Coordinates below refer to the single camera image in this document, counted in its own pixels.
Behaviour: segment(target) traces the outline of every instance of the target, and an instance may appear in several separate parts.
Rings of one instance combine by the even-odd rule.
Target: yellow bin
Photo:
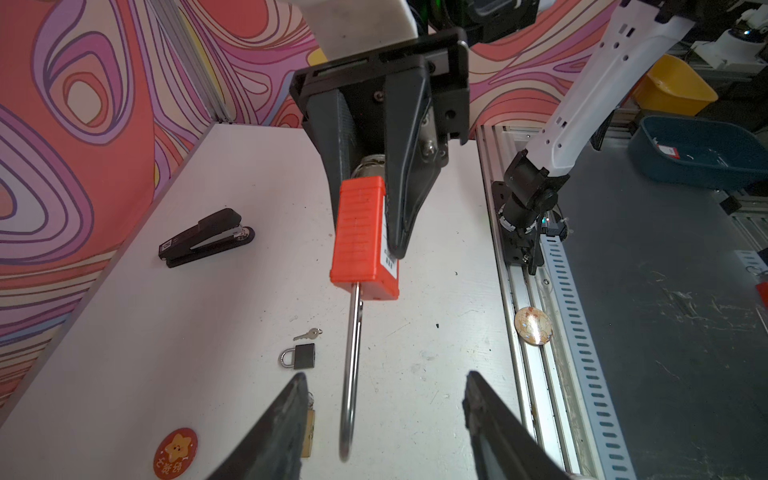
[[[640,108],[691,117],[717,100],[715,90],[689,64],[672,55],[659,58],[632,96]]]

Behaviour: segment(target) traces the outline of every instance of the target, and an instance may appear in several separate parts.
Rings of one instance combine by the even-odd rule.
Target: dark teal plastic basin
[[[680,158],[663,153],[663,147],[677,149]],[[672,184],[739,190],[768,180],[766,148],[749,131],[722,121],[643,118],[629,155],[643,174]]]

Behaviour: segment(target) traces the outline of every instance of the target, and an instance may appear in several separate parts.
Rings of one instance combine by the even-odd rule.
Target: star illustration
[[[188,456],[190,453],[190,443],[192,443],[192,437],[183,437],[180,433],[177,433],[164,449],[168,454],[168,461],[173,463],[179,458]]]

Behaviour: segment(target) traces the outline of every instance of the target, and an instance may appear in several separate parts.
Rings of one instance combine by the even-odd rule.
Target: stapler
[[[242,227],[243,218],[231,208],[217,211],[197,222],[158,249],[160,260],[168,268],[184,265],[215,253],[246,245],[253,240],[253,229]]]

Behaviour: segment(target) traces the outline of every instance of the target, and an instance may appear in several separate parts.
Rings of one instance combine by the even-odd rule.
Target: barcode label
[[[662,154],[666,154],[674,158],[680,158],[680,154],[677,153],[677,149],[675,147],[668,147],[667,145],[658,145],[658,147]]]
[[[389,254],[389,245],[387,244],[386,197],[384,197],[384,201],[382,202],[382,253],[380,261],[384,268],[386,268],[387,271],[395,277],[395,280],[397,280],[397,259]]]

